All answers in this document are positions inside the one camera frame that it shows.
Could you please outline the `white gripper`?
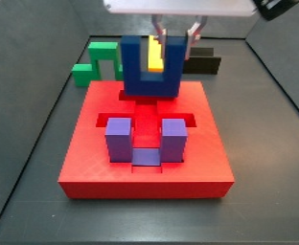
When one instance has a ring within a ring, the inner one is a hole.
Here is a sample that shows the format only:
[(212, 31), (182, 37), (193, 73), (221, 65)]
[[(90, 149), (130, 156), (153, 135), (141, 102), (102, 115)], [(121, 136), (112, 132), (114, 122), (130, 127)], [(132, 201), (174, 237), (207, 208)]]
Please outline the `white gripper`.
[(150, 20), (156, 40), (161, 44), (161, 58), (166, 34), (161, 14), (196, 15), (186, 30), (185, 60), (189, 59), (192, 45), (200, 39), (205, 16), (251, 16), (255, 13), (252, 0), (104, 0), (104, 7), (110, 13), (153, 14)]

